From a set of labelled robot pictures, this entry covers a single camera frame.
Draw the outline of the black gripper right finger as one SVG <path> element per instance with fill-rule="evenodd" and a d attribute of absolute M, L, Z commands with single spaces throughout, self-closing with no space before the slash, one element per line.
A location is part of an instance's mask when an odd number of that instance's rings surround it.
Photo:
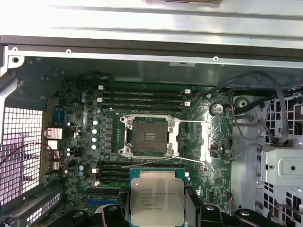
<path fill-rule="evenodd" d="M 191 186 L 185 187 L 185 219 L 190 227 L 279 227 L 271 220 L 271 214 L 280 207 L 303 214 L 291 206 L 278 204 L 268 211 L 266 217 L 250 209 L 239 209 L 230 216 L 213 204 L 203 204 Z"/>

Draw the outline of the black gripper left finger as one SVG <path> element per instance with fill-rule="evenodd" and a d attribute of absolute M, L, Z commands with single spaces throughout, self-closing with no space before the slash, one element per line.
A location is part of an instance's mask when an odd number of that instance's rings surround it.
<path fill-rule="evenodd" d="M 71 210 L 62 215 L 63 227 L 129 227 L 125 211 L 130 188 L 119 190 L 115 204 L 101 208 L 100 212 L 90 215 L 84 210 Z"/>

